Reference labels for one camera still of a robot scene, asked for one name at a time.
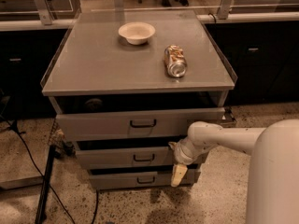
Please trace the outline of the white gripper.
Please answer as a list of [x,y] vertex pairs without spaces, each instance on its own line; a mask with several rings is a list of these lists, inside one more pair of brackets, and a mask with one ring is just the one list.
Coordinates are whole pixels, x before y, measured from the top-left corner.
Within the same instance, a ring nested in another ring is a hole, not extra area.
[[196,145],[189,137],[180,139],[178,142],[168,142],[170,148],[174,151],[174,157],[177,163],[173,166],[171,186],[177,187],[188,171],[186,165],[194,163],[197,158],[209,151],[209,146]]

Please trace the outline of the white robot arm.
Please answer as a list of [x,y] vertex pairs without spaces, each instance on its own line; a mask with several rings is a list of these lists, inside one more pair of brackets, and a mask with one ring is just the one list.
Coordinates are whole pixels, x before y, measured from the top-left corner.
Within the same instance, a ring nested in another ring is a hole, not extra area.
[[197,121],[172,142],[171,185],[180,184],[188,166],[212,148],[227,147],[250,156],[246,224],[299,224],[299,120],[266,128],[223,128]]

